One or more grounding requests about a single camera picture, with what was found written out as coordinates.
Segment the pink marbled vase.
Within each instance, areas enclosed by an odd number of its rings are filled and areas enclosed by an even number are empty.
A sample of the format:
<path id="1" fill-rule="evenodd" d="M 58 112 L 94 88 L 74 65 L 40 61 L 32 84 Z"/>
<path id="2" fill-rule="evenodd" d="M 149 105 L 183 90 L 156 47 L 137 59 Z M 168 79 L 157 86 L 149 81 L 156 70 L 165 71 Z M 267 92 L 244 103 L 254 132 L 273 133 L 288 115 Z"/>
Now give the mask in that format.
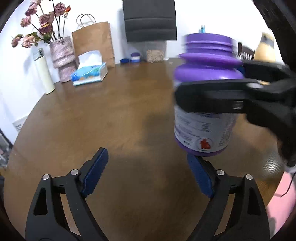
<path id="1" fill-rule="evenodd" d="M 61 82 L 68 82 L 77 70 L 76 56 L 71 37 L 63 37 L 50 44 L 53 67 L 58 70 Z"/>

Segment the brown paper bag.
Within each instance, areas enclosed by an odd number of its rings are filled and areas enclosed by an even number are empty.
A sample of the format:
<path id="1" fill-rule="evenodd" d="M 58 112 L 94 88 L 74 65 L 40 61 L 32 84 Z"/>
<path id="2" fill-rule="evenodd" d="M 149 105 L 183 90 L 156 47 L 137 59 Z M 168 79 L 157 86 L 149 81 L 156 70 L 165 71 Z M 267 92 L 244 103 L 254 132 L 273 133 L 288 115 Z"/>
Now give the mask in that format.
<path id="1" fill-rule="evenodd" d="M 93 15 L 81 14 L 76 18 L 78 29 L 72 32 L 76 58 L 89 51 L 98 50 L 108 68 L 115 67 L 115 56 L 111 38 L 110 24 L 97 23 Z"/>

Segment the cream thermos bottle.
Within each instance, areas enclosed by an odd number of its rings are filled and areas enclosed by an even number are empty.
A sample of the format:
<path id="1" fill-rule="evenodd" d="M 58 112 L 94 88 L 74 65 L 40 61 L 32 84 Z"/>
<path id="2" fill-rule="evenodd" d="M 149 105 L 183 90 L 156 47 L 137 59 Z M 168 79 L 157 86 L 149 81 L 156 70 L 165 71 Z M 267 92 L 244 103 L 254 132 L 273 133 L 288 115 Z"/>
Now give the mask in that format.
<path id="1" fill-rule="evenodd" d="M 43 48 L 38 49 L 37 53 L 34 54 L 33 59 L 39 78 L 43 84 L 45 94 L 50 94 L 55 90 L 55 86 L 49 72 Z"/>

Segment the yellow thermos jug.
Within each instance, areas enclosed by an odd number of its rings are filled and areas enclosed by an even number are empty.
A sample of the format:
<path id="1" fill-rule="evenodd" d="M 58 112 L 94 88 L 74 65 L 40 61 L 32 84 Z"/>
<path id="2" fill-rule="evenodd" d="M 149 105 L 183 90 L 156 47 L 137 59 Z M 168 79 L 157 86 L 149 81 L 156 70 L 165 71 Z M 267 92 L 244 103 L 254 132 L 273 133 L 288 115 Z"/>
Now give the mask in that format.
<path id="1" fill-rule="evenodd" d="M 258 47 L 255 50 L 255 61 L 275 63 L 275 49 L 274 49 L 274 37 L 268 33 L 262 32 L 261 40 Z"/>

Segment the purple supplement bottle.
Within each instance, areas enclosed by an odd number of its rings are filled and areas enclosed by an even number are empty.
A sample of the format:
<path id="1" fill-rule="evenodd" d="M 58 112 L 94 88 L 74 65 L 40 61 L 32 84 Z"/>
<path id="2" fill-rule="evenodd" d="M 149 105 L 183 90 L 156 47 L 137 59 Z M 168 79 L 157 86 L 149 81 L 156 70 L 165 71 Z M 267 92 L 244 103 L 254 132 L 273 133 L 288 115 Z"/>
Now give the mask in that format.
<path id="1" fill-rule="evenodd" d="M 174 71 L 174 87 L 182 83 L 207 80 L 242 79 L 236 67 L 235 43 L 230 37 L 211 33 L 194 33 L 186 37 L 185 63 Z M 237 115 L 231 113 L 188 113 L 174 106 L 174 134 L 187 152 L 201 157 L 220 154 L 229 143 Z"/>

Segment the clear jar with grains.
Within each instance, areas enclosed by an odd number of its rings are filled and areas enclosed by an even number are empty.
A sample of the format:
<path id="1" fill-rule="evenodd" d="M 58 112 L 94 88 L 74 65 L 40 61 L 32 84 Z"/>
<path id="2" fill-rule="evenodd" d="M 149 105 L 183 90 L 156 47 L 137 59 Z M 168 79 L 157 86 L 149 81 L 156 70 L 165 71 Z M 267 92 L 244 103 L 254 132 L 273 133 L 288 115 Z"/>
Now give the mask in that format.
<path id="1" fill-rule="evenodd" d="M 165 58 L 166 41 L 149 41 L 145 43 L 145 59 L 148 63 L 161 62 Z"/>

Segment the blue tissue box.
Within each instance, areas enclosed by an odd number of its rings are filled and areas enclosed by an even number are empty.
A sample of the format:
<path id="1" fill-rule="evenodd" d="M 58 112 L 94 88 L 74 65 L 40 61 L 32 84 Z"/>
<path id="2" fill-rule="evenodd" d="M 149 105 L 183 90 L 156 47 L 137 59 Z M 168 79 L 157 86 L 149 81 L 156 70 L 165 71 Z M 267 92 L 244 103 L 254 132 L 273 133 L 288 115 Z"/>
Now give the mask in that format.
<path id="1" fill-rule="evenodd" d="M 102 82 L 108 73 L 107 63 L 103 62 L 100 51 L 93 50 L 78 56 L 78 69 L 71 74 L 74 86 Z"/>

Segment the blue bottle cap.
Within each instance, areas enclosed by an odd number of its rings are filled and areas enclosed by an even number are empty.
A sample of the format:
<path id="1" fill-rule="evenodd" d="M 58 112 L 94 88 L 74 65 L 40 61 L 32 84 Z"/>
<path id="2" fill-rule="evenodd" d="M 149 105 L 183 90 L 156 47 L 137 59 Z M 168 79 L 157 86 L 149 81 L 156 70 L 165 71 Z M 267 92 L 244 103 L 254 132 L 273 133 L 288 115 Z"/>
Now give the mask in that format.
<path id="1" fill-rule="evenodd" d="M 120 63 L 121 63 L 121 64 L 127 64 L 127 63 L 129 63 L 129 62 L 130 62 L 130 60 L 129 60 L 128 58 L 120 59 Z"/>

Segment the small purple-lid jar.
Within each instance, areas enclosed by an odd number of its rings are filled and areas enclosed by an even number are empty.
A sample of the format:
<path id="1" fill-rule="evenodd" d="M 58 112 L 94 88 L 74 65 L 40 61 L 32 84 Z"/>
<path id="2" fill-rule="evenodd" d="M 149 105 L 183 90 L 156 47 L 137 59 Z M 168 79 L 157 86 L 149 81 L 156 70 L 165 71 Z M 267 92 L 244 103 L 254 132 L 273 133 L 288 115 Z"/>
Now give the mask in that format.
<path id="1" fill-rule="evenodd" d="M 130 62 L 131 63 L 139 63 L 141 61 L 141 55 L 138 52 L 134 52 L 130 54 Z"/>

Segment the dried pink flowers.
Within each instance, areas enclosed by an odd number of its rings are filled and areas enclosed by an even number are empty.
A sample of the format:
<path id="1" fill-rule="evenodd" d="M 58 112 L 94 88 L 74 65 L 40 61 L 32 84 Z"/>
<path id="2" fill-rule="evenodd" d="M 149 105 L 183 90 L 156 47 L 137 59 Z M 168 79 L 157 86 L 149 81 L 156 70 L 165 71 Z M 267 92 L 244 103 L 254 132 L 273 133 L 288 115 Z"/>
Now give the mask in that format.
<path id="1" fill-rule="evenodd" d="M 64 3 L 50 2 L 52 11 L 45 13 L 41 1 L 30 1 L 25 16 L 21 19 L 20 26 L 21 28 L 33 27 L 33 32 L 26 35 L 18 34 L 13 37 L 11 41 L 13 48 L 18 45 L 23 48 L 37 47 L 39 42 L 51 44 L 65 37 L 65 21 L 71 7 Z"/>

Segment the black paper bag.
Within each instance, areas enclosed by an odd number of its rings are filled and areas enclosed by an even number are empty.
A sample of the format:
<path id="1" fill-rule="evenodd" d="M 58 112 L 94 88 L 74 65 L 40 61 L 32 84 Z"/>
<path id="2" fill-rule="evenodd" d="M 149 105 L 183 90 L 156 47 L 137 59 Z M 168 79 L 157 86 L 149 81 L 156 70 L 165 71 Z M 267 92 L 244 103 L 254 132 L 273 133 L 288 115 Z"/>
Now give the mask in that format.
<path id="1" fill-rule="evenodd" d="M 177 40 L 174 0 L 122 2 L 128 42 Z"/>

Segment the pink cloth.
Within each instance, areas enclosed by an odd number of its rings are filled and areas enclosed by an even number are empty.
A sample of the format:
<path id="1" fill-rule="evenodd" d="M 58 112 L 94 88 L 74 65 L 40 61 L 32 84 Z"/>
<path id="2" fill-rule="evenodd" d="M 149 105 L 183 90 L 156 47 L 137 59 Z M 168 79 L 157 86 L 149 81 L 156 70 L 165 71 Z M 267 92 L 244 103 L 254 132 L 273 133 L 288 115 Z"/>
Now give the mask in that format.
<path id="1" fill-rule="evenodd" d="M 287 221 L 295 206 L 295 184 L 292 174 L 284 172 L 266 210 L 270 236 L 274 236 Z"/>

